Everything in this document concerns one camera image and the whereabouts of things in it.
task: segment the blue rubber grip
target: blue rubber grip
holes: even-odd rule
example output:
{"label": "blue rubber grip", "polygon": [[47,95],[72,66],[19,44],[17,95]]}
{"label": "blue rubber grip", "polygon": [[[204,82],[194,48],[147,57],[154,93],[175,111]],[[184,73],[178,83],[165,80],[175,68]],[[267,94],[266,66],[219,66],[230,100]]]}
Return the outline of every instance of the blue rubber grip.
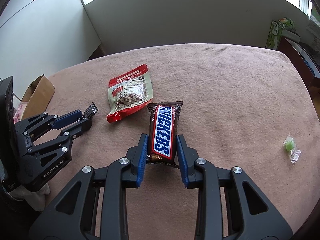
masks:
{"label": "blue rubber grip", "polygon": [[189,185],[189,178],[188,178],[188,165],[187,161],[182,149],[182,144],[177,136],[177,156],[178,156],[178,161],[179,161],[179,168],[180,168],[180,173],[181,173],[181,179],[182,182],[184,183],[185,187],[188,187]]}
{"label": "blue rubber grip", "polygon": [[76,110],[69,114],[60,116],[55,120],[54,124],[52,125],[52,129],[59,130],[63,127],[66,127],[69,124],[77,122],[78,118],[81,118],[81,117],[82,117],[82,112],[80,110]]}
{"label": "blue rubber grip", "polygon": [[148,135],[146,135],[143,143],[143,148],[141,151],[139,164],[138,164],[138,174],[137,174],[137,186],[140,187],[143,181],[144,170],[146,168],[147,162],[147,150],[148,150]]}

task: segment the silver screw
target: silver screw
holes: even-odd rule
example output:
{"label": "silver screw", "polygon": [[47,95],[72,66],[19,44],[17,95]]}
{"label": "silver screw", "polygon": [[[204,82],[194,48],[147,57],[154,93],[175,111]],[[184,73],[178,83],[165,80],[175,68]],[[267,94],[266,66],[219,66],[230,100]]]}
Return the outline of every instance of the silver screw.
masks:
{"label": "silver screw", "polygon": [[120,162],[121,164],[127,164],[127,163],[129,162],[129,159],[128,159],[128,158],[121,158],[121,159],[119,160],[119,162]]}
{"label": "silver screw", "polygon": [[92,168],[90,167],[90,166],[84,166],[83,168],[82,168],[82,171],[84,172],[84,173],[88,173],[88,172],[90,172],[92,170]]}
{"label": "silver screw", "polygon": [[233,171],[234,173],[239,174],[239,173],[242,172],[242,169],[241,169],[240,167],[233,167],[232,171]]}
{"label": "silver screw", "polygon": [[199,164],[205,164],[206,160],[204,158],[198,158],[196,162]]}

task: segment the snickers logo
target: snickers logo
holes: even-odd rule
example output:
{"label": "snickers logo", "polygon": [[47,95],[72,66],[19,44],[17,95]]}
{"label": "snickers logo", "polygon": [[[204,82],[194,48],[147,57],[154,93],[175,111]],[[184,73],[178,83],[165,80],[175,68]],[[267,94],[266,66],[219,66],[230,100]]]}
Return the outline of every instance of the snickers logo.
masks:
{"label": "snickers logo", "polygon": [[173,107],[158,106],[154,122],[152,150],[168,159],[172,157],[173,122]]}

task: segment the brown wrapper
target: brown wrapper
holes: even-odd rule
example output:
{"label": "brown wrapper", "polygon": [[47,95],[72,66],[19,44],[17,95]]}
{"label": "brown wrapper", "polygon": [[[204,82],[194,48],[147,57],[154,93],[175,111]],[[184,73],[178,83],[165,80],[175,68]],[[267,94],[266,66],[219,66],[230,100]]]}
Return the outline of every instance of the brown wrapper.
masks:
{"label": "brown wrapper", "polygon": [[176,165],[176,136],[183,102],[149,103],[150,132],[147,163]]}

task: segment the brown cardboard flap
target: brown cardboard flap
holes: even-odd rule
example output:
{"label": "brown cardboard flap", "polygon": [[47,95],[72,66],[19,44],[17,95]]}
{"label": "brown cardboard flap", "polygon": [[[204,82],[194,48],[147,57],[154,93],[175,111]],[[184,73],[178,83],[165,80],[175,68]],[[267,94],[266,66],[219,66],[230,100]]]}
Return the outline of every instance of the brown cardboard flap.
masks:
{"label": "brown cardboard flap", "polygon": [[28,102],[26,109],[23,112],[22,119],[43,113],[54,92],[54,86],[44,75],[33,81],[21,100],[22,102]]}

